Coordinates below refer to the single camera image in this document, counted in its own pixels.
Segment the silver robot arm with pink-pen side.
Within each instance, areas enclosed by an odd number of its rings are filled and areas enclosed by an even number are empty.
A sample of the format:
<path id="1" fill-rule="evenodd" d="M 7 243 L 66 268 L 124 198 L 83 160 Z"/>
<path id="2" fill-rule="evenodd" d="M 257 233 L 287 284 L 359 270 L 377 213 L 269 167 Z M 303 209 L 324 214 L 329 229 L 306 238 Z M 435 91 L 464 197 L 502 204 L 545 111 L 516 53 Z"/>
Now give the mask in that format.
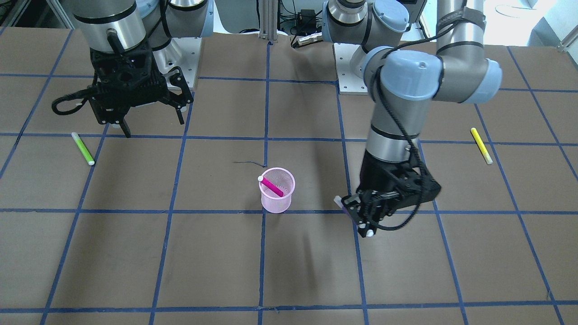
<path id="1" fill-rule="evenodd" d="M 74 0 L 71 11 L 89 45 L 93 82 L 54 99 L 52 111 L 71 115 L 89 103 L 99 124 L 116 125 L 129 138 L 130 109 L 160 102 L 184 124 L 194 97 L 176 39 L 211 36 L 214 1 Z"/>

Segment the silver robot arm with purple-pen side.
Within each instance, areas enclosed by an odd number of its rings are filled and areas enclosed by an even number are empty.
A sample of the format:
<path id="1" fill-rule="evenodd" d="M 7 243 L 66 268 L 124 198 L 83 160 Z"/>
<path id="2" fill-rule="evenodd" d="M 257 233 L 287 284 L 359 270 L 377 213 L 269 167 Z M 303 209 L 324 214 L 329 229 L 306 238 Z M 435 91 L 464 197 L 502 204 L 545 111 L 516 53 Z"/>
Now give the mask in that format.
<path id="1" fill-rule="evenodd" d="M 360 46 L 360 76 L 374 101 L 360 184 L 341 198 L 363 238 L 401 229 L 407 221 L 380 222 L 401 208 L 418 209 L 440 193 L 418 150 L 431 102 L 485 103 L 499 90 L 502 70 L 485 57 L 483 10 L 481 0 L 438 1 L 436 53 L 428 54 L 407 50 L 411 42 L 400 44 L 410 14 L 397 0 L 324 3 L 324 41 Z"/>

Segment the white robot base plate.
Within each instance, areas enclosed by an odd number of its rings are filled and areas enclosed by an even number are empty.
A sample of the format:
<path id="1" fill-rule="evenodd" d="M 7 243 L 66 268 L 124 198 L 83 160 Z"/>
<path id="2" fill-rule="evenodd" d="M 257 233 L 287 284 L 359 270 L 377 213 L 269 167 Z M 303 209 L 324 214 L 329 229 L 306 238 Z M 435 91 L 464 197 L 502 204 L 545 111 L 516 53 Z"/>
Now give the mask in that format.
<path id="1" fill-rule="evenodd" d="M 377 68 L 382 67 L 382 52 L 384 46 L 369 51 L 369 59 L 360 45 L 335 43 L 335 66 L 338 74 L 339 92 L 345 95 L 366 95 L 371 89 L 365 84 L 365 66 L 369 66 L 369 77 L 376 78 L 376 84 L 380 84 L 380 73 Z"/>
<path id="2" fill-rule="evenodd" d="M 154 51 L 157 67 L 163 74 L 179 66 L 190 90 L 196 88 L 201 45 L 199 37 L 173 38 L 163 49 Z"/>

